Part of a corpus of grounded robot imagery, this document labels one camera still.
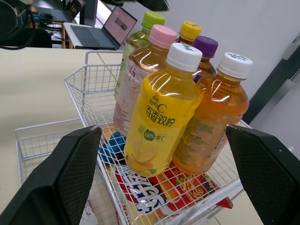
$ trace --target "yellow bottle cap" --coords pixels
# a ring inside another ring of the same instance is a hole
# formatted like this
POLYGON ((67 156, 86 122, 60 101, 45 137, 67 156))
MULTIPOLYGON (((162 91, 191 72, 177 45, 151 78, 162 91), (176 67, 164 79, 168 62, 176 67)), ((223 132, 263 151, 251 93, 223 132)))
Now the yellow bottle cap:
POLYGON ((188 39, 195 40, 200 35, 202 27, 197 23, 185 21, 183 22, 179 34, 188 39))

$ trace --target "yellow juice bottle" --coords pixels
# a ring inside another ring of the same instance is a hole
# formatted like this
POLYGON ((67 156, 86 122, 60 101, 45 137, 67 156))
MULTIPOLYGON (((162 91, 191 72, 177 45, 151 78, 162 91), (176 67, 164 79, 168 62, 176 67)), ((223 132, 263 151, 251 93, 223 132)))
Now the yellow juice bottle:
POLYGON ((240 82, 247 78, 252 61, 242 55, 225 53, 214 77, 201 78, 199 107, 176 148, 173 162, 186 173, 201 174, 216 161, 227 124, 238 123, 249 106, 240 82))
POLYGON ((201 26, 197 23, 185 21, 179 31, 177 43, 183 43, 192 46, 197 36, 201 33, 201 26))
POLYGON ((114 125, 123 136, 127 136, 143 79, 150 73, 166 68, 165 60, 176 36, 172 29, 156 24, 149 35, 149 46, 130 54, 113 115, 114 125))
POLYGON ((201 100, 192 79, 201 57, 201 51, 174 43, 167 68, 143 80, 125 144, 126 163, 135 173, 152 177, 168 167, 201 100))
POLYGON ((140 47, 146 47, 149 45, 149 34, 150 31, 155 24, 160 24, 164 25, 165 23, 165 16, 152 12, 152 11, 147 11, 144 15, 144 19, 142 21, 142 30, 132 34, 129 36, 129 38, 126 40, 125 43, 125 49, 123 53, 123 58, 121 62, 121 68, 120 68, 120 73, 118 77, 118 81, 116 84, 116 89, 115 89, 115 99, 117 100, 119 91, 120 91, 120 86, 122 83, 123 79, 123 74, 125 72, 125 67, 129 58, 129 55, 131 52, 133 52, 135 49, 140 48, 140 47))

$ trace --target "snack bag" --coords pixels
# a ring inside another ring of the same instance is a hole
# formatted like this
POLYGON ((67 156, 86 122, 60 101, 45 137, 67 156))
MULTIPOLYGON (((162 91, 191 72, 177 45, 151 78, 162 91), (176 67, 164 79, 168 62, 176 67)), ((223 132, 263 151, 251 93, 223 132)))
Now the snack bag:
POLYGON ((143 225, 153 225, 156 223, 158 217, 156 216, 155 212, 144 214, 139 212, 136 209, 135 203, 129 201, 128 199, 124 198, 122 194, 123 191, 119 186, 119 182, 116 178, 116 167, 115 166, 107 166, 107 170, 109 171, 109 176, 114 185, 116 190, 118 201, 123 205, 123 212, 125 214, 125 220, 127 224, 136 225, 136 224, 143 224, 143 225))
MULTIPOLYGON (((186 174, 173 163, 164 173, 150 178, 134 174, 127 165, 116 166, 115 178, 130 202, 130 211, 150 218, 153 214, 159 218, 176 216, 217 188, 207 174, 186 174)), ((217 205, 232 208, 228 198, 217 205)))
POLYGON ((102 130, 98 154, 103 162, 112 164, 124 158, 123 150, 126 137, 123 137, 114 126, 105 127, 102 130))

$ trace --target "laptop screen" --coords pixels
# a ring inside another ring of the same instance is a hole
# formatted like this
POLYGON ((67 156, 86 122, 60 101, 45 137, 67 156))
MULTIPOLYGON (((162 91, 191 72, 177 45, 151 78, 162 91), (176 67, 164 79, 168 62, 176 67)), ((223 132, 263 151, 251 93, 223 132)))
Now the laptop screen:
POLYGON ((124 9, 116 7, 104 24, 104 29, 121 45, 136 24, 136 21, 124 9))
POLYGON ((65 11, 74 19, 84 4, 83 0, 70 0, 65 7, 65 11))

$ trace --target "blue snack package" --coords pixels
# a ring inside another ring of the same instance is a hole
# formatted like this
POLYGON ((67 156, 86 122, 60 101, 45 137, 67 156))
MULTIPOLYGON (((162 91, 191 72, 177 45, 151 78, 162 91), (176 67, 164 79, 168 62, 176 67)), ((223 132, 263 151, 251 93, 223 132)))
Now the blue snack package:
POLYGON ((105 163, 114 163, 114 160, 124 159, 124 147, 126 137, 118 131, 114 132, 110 140, 101 139, 102 145, 99 147, 99 156, 105 163))

